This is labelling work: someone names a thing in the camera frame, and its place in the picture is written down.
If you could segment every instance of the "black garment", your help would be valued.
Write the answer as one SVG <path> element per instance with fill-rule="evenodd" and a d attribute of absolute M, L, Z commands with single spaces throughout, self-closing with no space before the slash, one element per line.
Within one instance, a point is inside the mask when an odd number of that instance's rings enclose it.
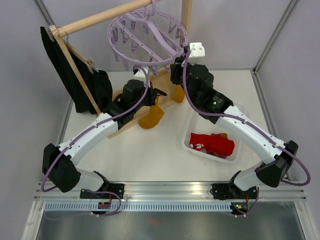
<path fill-rule="evenodd" d="M 96 114 L 96 110 L 87 97 L 86 92 L 82 88 L 58 43 L 56 41 L 51 41 L 43 26 L 40 30 L 45 51 L 55 70 L 59 74 L 66 90 L 74 101 L 76 112 L 83 113 L 85 111 L 90 111 L 91 114 Z M 99 72 L 93 70 L 92 74 L 85 63 L 78 59 L 72 52 L 70 52 L 70 54 L 96 104 L 99 109 L 103 111 L 103 109 L 112 102 L 113 91 L 108 74 L 102 70 L 99 70 Z"/>

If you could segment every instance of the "wooden hanger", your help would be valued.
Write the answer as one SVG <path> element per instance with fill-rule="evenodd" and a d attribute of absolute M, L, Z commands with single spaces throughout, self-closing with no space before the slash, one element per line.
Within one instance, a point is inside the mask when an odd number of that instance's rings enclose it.
<path fill-rule="evenodd" d="M 49 31 L 46 27 L 45 27 L 45 31 L 46 33 L 49 35 L 50 39 L 52 42 L 54 42 L 54 37 L 53 37 L 53 34 L 51 31 Z M 87 58 L 85 55 L 83 55 L 82 52 L 80 52 L 78 49 L 76 49 L 74 46 L 70 45 L 70 43 L 68 42 L 68 38 L 69 38 L 69 35 L 67 32 L 66 33 L 66 36 L 67 36 L 67 40 L 64 40 L 63 39 L 63 42 L 66 46 L 66 48 L 71 52 L 73 53 L 78 59 L 81 60 L 81 62 L 83 62 L 89 69 L 89 71 L 94 74 L 94 70 L 96 72 L 99 72 L 99 70 L 95 67 L 95 61 L 91 58 Z"/>
<path fill-rule="evenodd" d="M 51 25 L 50 26 L 50 31 L 52 33 L 52 36 L 55 38 L 56 42 L 59 44 L 59 47 L 61 48 L 65 58 L 67 59 L 68 63 L 70 64 L 70 67 L 72 68 L 76 78 L 78 79 L 79 83 L 81 84 L 85 94 L 87 95 L 87 97 L 89 98 L 91 104 L 93 105 L 96 113 L 99 115 L 101 114 L 101 111 L 94 99 L 94 97 L 92 96 L 88 86 L 85 83 L 85 80 L 83 79 L 83 77 L 81 76 L 72 56 L 70 55 L 70 52 L 65 44 L 65 41 L 63 40 L 63 38 L 59 35 L 59 32 L 56 28 L 55 25 Z"/>

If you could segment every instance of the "wooden drying rack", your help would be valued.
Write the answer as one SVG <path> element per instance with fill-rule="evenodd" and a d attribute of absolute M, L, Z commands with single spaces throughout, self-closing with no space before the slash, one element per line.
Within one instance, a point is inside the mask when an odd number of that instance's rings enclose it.
<path fill-rule="evenodd" d="M 191 21 L 191 10 L 192 10 L 192 1 L 193 0 L 182 0 L 182 7 L 181 7 L 181 23 L 185 27 L 187 34 L 190 32 L 190 21 Z M 79 32 L 83 29 L 92 27 L 94 25 L 100 24 L 104 21 L 116 18 L 120 15 L 123 15 L 128 12 L 132 12 L 133 10 L 137 10 L 143 7 L 146 7 L 148 5 L 152 4 L 152 0 L 134 0 L 128 3 L 125 3 L 123 5 L 114 7 L 112 9 L 100 12 L 98 14 L 83 18 L 81 20 L 75 21 L 73 23 L 70 23 L 68 25 L 65 25 L 63 27 L 56 27 L 54 25 L 50 26 L 50 31 L 52 32 L 52 36 L 55 38 L 56 42 L 59 44 L 63 54 L 65 55 L 67 61 L 69 62 L 74 74 L 76 75 L 77 79 L 79 80 L 81 86 L 83 87 L 83 90 L 85 91 L 86 95 L 88 96 L 91 104 L 93 105 L 95 111 L 97 114 L 101 114 L 101 110 L 99 109 L 96 101 L 94 100 L 91 92 L 89 91 L 83 77 L 81 76 L 75 62 L 73 61 L 70 52 L 75 54 L 78 58 L 80 58 L 82 61 L 85 61 L 87 63 L 88 58 L 86 58 L 83 54 L 81 54 L 79 51 L 77 51 L 74 47 L 69 45 L 65 40 L 63 40 L 63 37 L 69 36 L 73 33 Z M 153 84 L 153 87 L 161 89 L 162 91 L 167 93 L 167 96 L 162 96 L 159 98 L 159 106 L 162 109 L 165 109 L 169 106 L 171 106 L 174 101 L 174 94 L 175 91 L 178 91 L 181 89 L 181 86 L 175 86 L 170 81 L 170 73 L 167 72 L 165 69 L 161 69 L 159 71 L 158 76 L 152 75 L 150 76 L 150 81 Z M 112 95 L 112 98 L 117 96 L 118 94 L 122 93 L 122 89 L 115 92 Z M 149 107 L 142 107 L 135 115 L 134 119 L 130 121 L 128 124 L 126 124 L 121 130 L 116 132 L 115 134 L 109 136 L 109 138 L 114 137 L 115 135 L 118 135 L 122 133 L 123 131 L 127 130 L 128 128 L 131 128 L 135 124 L 138 123 L 139 119 L 146 116 L 149 112 Z"/>

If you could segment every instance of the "red cloth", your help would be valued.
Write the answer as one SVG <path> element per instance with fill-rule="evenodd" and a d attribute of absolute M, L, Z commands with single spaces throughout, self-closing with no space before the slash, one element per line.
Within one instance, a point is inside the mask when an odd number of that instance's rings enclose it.
<path fill-rule="evenodd" d="M 207 153 L 217 152 L 225 156 L 230 156 L 235 149 L 234 141 L 219 135 L 191 133 L 189 143 L 195 150 L 201 151 L 202 149 L 205 149 Z"/>

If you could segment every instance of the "metal frame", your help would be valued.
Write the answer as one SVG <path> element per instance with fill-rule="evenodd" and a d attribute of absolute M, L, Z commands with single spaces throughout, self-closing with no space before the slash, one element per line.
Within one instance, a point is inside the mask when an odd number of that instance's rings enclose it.
<path fill-rule="evenodd" d="M 255 67 L 253 68 L 253 71 L 256 73 L 259 71 L 259 69 L 261 68 L 264 60 L 266 59 L 266 56 L 268 55 L 271 47 L 273 46 L 273 44 L 275 43 L 275 41 L 277 40 L 280 32 L 282 31 L 284 25 L 286 24 L 286 22 L 288 21 L 290 15 L 292 14 L 293 10 L 296 8 L 298 2 L 300 0 L 290 0 L 289 4 L 287 5 L 285 11 L 283 12 L 280 21 L 278 22 L 277 26 L 275 27 L 268 43 L 266 44 L 258 62 L 256 63 Z"/>
<path fill-rule="evenodd" d="M 46 5 L 43 3 L 42 0 L 33 0 L 36 8 L 38 9 L 38 11 L 40 12 L 43 20 L 46 23 L 46 26 L 49 27 L 51 25 L 55 25 L 54 20 L 52 19 Z"/>
<path fill-rule="evenodd" d="M 210 190 L 214 183 L 223 181 L 115 181 L 124 184 L 123 200 L 125 202 L 221 202 L 214 199 Z M 53 187 L 47 182 L 45 188 Z M 259 202 L 305 202 L 306 196 L 301 187 L 280 183 L 277 188 L 261 185 Z M 59 189 L 50 192 L 41 191 L 41 182 L 35 193 L 35 201 L 87 201 L 80 199 L 81 189 L 72 189 L 62 193 Z M 226 199 L 226 202 L 239 202 L 236 199 Z"/>

